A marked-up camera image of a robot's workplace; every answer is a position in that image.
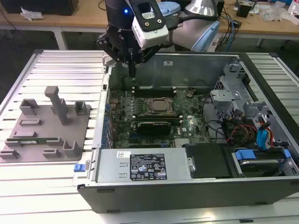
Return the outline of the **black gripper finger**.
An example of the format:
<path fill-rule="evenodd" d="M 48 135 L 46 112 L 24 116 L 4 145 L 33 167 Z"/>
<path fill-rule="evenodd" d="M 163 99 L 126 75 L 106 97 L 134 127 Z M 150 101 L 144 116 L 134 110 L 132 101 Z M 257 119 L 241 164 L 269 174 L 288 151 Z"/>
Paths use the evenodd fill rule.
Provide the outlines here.
<path fill-rule="evenodd" d="M 150 60 L 160 49 L 161 45 L 141 49 L 139 45 L 133 47 L 132 52 L 132 77 L 136 77 L 136 65 L 146 63 Z"/>
<path fill-rule="evenodd" d="M 97 44 L 116 62 L 128 66 L 129 77 L 132 77 L 132 56 L 124 35 L 117 35 L 116 42 L 110 35 L 98 38 Z"/>

